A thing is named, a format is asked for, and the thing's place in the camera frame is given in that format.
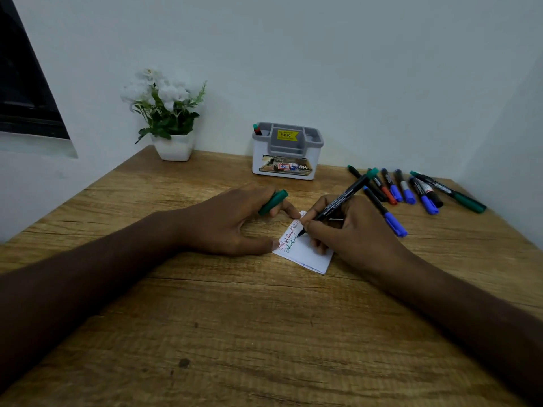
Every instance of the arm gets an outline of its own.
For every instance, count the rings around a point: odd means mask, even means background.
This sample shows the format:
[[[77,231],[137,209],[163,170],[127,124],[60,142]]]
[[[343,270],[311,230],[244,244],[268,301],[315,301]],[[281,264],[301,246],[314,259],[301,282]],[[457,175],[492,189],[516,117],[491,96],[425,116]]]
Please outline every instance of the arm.
[[[525,398],[541,402],[543,322],[411,253],[363,197],[344,205],[341,229],[313,221],[334,198],[321,198],[302,218],[314,246],[333,248],[370,282],[458,337]]]
[[[107,237],[0,275],[0,393],[88,315],[181,250],[264,254],[279,242],[241,235],[274,187],[228,190],[182,210],[153,213]],[[300,213],[286,200],[270,211]]]

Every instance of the window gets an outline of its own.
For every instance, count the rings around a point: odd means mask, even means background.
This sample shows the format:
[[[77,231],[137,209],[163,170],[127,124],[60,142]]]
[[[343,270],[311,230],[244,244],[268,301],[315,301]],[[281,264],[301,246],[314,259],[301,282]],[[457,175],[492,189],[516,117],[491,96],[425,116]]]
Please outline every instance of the window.
[[[0,34],[0,131],[70,139],[12,0]]]

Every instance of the hand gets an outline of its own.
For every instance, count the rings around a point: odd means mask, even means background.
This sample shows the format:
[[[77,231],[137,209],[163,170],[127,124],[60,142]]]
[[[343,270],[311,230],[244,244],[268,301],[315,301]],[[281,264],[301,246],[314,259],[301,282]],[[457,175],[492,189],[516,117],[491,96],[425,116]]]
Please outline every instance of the hand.
[[[354,268],[377,272],[394,267],[397,260],[411,254],[363,196],[354,196],[342,205],[338,212],[344,216],[342,228],[335,228],[342,224],[338,221],[315,221],[315,216],[336,198],[322,196],[301,220],[319,253],[330,247]]]
[[[231,188],[200,204],[165,212],[169,216],[163,219],[173,223],[173,231],[184,248],[229,256],[265,254],[278,248],[279,241],[266,236],[245,237],[240,229],[276,191],[273,185],[259,187],[249,184]],[[275,217],[281,210],[290,218],[301,217],[286,199],[272,208],[269,215]]]

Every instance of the marker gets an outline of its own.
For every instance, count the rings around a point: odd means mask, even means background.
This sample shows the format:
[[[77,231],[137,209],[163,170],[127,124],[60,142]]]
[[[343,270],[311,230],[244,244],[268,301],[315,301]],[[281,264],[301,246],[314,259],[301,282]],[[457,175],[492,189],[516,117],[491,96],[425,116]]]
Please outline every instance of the marker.
[[[424,183],[424,181],[420,181],[418,178],[416,178],[416,180],[423,188],[423,191],[426,193],[426,196],[430,199],[430,201],[434,203],[437,208],[443,207],[443,201],[441,201],[441,198],[439,198],[434,189],[430,185]]]
[[[409,182],[415,189],[415,192],[420,197],[421,203],[423,203],[424,208],[428,214],[437,214],[439,212],[438,208],[432,203],[430,199],[424,194],[423,186],[419,184],[419,181],[415,177],[411,177]]]
[[[396,176],[396,181],[400,183],[400,187],[404,191],[404,198],[406,199],[406,203],[416,204],[417,200],[415,199],[413,192],[410,190],[409,185],[404,180],[404,175],[402,174],[402,170],[397,169],[396,171],[394,171],[394,174]]]
[[[354,168],[352,165],[348,165],[347,166],[347,169],[350,171],[350,173],[356,177],[356,178],[360,178],[361,177],[361,174],[360,172]],[[371,181],[368,183],[368,187],[369,189],[375,194],[375,196],[380,200],[380,201],[386,201],[388,198],[387,196],[383,193],[383,191],[379,190],[375,184],[373,184]]]
[[[260,210],[258,210],[258,214],[264,215],[268,214],[272,208],[274,208],[276,205],[278,205],[281,201],[283,201],[285,198],[288,197],[288,193],[286,190],[281,190],[276,192],[266,204],[262,206]]]
[[[394,234],[396,234],[398,237],[405,237],[407,235],[407,231],[403,226],[400,224],[400,222],[392,215],[392,213],[388,212],[386,207],[381,204],[381,201],[377,199],[375,194],[373,194],[370,189],[366,186],[363,186],[362,189],[364,190],[364,193],[368,198],[371,200],[374,206],[377,207],[377,210],[383,215],[384,221],[387,222],[387,224],[390,226]]]
[[[258,124],[253,124],[253,131],[255,132],[257,136],[262,135],[262,130],[260,130],[260,127],[258,126]]]
[[[394,181],[392,181],[392,178],[390,177],[390,174],[388,173],[386,168],[381,169],[381,174],[383,174],[384,180],[387,182],[388,188],[390,189],[390,192],[392,193],[392,196],[394,199],[401,203],[404,198],[402,197],[402,193],[398,190],[396,187],[396,184],[394,184]]]
[[[426,184],[433,185],[437,189],[443,191],[449,197],[454,198],[461,205],[463,205],[465,208],[470,209],[471,211],[474,211],[476,213],[482,213],[486,210],[486,206],[484,204],[479,203],[477,200],[474,200],[473,198],[468,197],[459,191],[455,191],[444,184],[441,184],[439,181],[434,180],[432,177],[425,176],[424,174],[420,174],[416,171],[411,171],[411,175],[415,176],[420,181],[424,181],[424,183]]]
[[[330,204],[328,204],[324,210],[322,210],[319,214],[316,215],[314,220],[322,221],[326,218],[328,218],[336,209],[340,208],[342,204],[347,201],[354,193],[356,193],[358,190],[360,190],[363,186],[368,184],[372,178],[374,178],[377,173],[379,173],[379,170],[374,168],[371,171],[368,171],[366,174],[363,174],[360,176],[357,181],[355,181],[351,186],[343,192],[343,194],[339,197],[337,197],[334,201],[332,201]],[[305,229],[302,229],[298,233],[298,237],[305,234]]]
[[[379,187],[381,189],[381,191],[383,192],[383,194],[385,196],[387,196],[387,200],[390,204],[392,205],[397,205],[398,202],[396,201],[396,198],[394,198],[394,196],[390,193],[390,191],[388,191],[388,188],[386,185],[384,185],[383,182],[381,182],[381,180],[379,179],[379,177],[375,176],[374,177],[374,183],[377,187]]]

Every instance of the potted plant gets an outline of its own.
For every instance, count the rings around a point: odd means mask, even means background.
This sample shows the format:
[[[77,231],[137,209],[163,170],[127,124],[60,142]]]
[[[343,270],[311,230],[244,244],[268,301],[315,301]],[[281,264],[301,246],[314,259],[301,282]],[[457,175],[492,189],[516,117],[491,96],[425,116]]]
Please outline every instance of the potted plant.
[[[192,96],[184,83],[170,82],[158,70],[136,73],[136,81],[125,87],[121,96],[147,124],[139,130],[136,143],[150,133],[163,160],[187,161],[194,148],[194,119],[200,117],[192,110],[204,101],[206,84]]]

